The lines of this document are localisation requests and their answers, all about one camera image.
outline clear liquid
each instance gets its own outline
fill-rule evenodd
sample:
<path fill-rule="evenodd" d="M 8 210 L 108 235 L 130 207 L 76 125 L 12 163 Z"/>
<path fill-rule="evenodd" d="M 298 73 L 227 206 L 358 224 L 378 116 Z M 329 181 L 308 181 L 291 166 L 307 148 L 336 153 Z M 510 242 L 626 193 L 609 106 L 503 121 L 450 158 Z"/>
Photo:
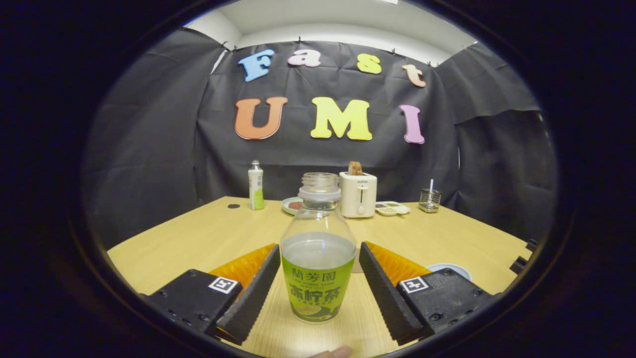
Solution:
<path fill-rule="evenodd" d="M 285 239 L 282 255 L 294 265 L 311 269 L 331 269 L 351 261 L 355 245 L 330 233 L 301 233 Z"/>

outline black backdrop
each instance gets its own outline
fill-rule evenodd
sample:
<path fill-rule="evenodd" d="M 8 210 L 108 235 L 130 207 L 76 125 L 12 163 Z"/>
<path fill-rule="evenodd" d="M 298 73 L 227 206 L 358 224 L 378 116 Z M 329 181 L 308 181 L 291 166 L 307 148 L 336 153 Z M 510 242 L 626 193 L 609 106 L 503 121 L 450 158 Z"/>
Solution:
<path fill-rule="evenodd" d="M 269 74 L 245 82 L 238 61 L 274 50 Z M 290 66 L 299 49 L 321 53 L 319 67 Z M 382 72 L 358 70 L 357 55 L 380 59 Z M 378 200 L 417 201 L 434 178 L 443 205 L 525 240 L 546 232 L 556 166 L 538 105 L 503 60 L 480 44 L 437 68 L 359 45 L 273 43 L 227 52 L 194 31 L 177 31 L 141 57 L 98 112 L 86 151 L 83 186 L 89 220 L 107 248 L 222 196 L 247 196 L 253 159 L 265 170 L 266 199 L 295 196 L 307 171 L 346 170 L 351 160 L 378 177 Z M 414 64 L 426 87 L 402 69 Z M 241 99 L 289 99 L 279 130 L 264 140 L 234 131 Z M 314 97 L 341 110 L 370 104 L 369 141 L 312 138 Z M 399 105 L 420 108 L 425 143 L 407 143 Z"/>

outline finger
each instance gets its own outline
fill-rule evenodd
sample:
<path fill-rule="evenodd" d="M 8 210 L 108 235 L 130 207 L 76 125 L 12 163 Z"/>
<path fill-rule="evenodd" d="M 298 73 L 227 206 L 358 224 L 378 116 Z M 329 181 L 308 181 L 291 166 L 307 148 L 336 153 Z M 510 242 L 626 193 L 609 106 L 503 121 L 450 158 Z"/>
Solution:
<path fill-rule="evenodd" d="M 353 353 L 353 350 L 350 346 L 344 345 L 333 351 L 333 358 L 347 358 Z"/>
<path fill-rule="evenodd" d="M 309 358 L 334 358 L 333 353 L 331 353 L 330 351 L 326 350 L 324 352 L 320 352 L 318 354 L 312 355 Z"/>

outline purple letter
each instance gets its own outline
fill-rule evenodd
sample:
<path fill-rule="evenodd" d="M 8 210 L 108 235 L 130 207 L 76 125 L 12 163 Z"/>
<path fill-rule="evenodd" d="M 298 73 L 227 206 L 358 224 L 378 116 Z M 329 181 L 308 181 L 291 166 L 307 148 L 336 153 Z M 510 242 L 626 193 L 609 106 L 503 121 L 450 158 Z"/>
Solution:
<path fill-rule="evenodd" d="M 420 114 L 420 109 L 408 104 L 402 104 L 400 106 L 404 112 L 404 118 L 406 118 L 406 134 L 404 140 L 409 143 L 424 143 L 424 137 L 420 134 L 420 122 L 417 119 L 417 115 Z"/>

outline blue letter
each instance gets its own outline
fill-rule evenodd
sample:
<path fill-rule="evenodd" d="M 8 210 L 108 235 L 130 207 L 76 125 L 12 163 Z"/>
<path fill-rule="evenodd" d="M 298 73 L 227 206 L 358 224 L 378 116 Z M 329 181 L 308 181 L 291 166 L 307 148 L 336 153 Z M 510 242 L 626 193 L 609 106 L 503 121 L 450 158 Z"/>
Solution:
<path fill-rule="evenodd" d="M 272 60 L 270 60 L 270 58 L 267 56 L 271 56 L 273 54 L 274 50 L 268 49 L 248 56 L 239 61 L 238 63 L 243 65 L 243 67 L 245 67 L 245 71 L 247 72 L 245 82 L 250 82 L 251 80 L 255 80 L 259 77 L 267 75 L 270 70 L 267 68 L 263 68 L 262 66 L 267 67 L 272 64 Z"/>

